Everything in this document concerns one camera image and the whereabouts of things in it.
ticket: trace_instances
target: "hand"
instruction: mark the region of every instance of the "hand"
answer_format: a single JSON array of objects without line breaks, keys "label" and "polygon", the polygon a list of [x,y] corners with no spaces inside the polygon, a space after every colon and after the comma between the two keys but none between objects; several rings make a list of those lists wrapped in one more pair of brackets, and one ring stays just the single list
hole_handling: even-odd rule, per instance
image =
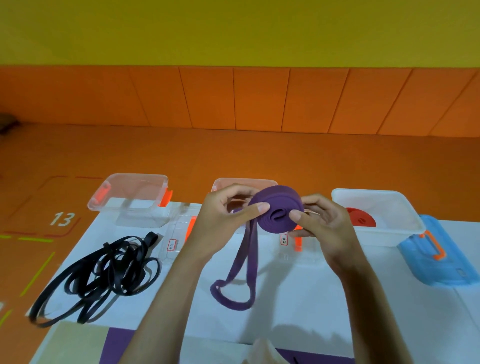
[{"label": "hand", "polygon": [[328,265],[339,277],[352,269],[370,266],[347,209],[321,194],[302,197],[301,200],[307,213],[292,210],[289,216],[303,230],[292,231],[290,236],[315,236]]},{"label": "hand", "polygon": [[[267,202],[248,206],[257,192],[256,188],[233,184],[209,193],[180,254],[189,254],[194,259],[210,260],[213,254],[228,243],[240,226],[268,211],[270,204]],[[230,213],[239,207],[243,209]]]}]

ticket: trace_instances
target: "yellow wall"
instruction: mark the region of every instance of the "yellow wall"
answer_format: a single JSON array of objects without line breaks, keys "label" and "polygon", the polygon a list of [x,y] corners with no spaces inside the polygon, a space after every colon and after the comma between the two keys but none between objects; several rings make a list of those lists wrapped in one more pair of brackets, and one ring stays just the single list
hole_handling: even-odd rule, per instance
[{"label": "yellow wall", "polygon": [[1,0],[0,64],[478,67],[478,0]]}]

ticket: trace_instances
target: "purple resistance band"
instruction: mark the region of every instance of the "purple resistance band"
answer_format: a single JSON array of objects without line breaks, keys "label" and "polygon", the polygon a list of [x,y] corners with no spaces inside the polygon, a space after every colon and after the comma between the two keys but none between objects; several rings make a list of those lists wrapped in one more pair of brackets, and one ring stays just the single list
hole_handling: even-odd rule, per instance
[{"label": "purple resistance band", "polygon": [[[210,287],[210,292],[213,297],[221,305],[235,311],[248,310],[255,302],[258,271],[257,223],[263,230],[273,234],[292,231],[296,228],[297,224],[290,220],[288,214],[291,210],[304,211],[299,194],[286,186],[272,186],[261,190],[252,198],[249,205],[258,202],[268,202],[270,209],[260,217],[247,222],[245,235],[243,236],[239,252],[233,261],[227,279],[219,279]],[[250,288],[250,299],[247,302],[235,302],[225,297],[220,289],[235,279],[247,258],[247,285]]]}]

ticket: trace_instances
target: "fingernail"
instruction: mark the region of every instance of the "fingernail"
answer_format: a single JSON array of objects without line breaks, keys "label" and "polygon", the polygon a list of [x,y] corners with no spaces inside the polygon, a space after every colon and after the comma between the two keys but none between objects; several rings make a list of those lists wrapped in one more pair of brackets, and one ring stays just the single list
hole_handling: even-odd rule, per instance
[{"label": "fingernail", "polygon": [[290,219],[294,222],[299,222],[301,218],[300,211],[298,210],[291,210],[288,216],[290,216]]},{"label": "fingernail", "polygon": [[264,214],[270,209],[270,204],[268,202],[260,202],[258,205],[258,212]]}]

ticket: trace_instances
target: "orange wall padding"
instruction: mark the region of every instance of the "orange wall padding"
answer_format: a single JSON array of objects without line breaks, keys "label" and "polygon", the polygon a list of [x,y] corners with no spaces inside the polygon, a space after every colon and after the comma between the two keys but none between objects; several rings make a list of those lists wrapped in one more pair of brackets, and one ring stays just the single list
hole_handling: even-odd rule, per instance
[{"label": "orange wall padding", "polygon": [[0,67],[20,121],[480,137],[478,69]]}]

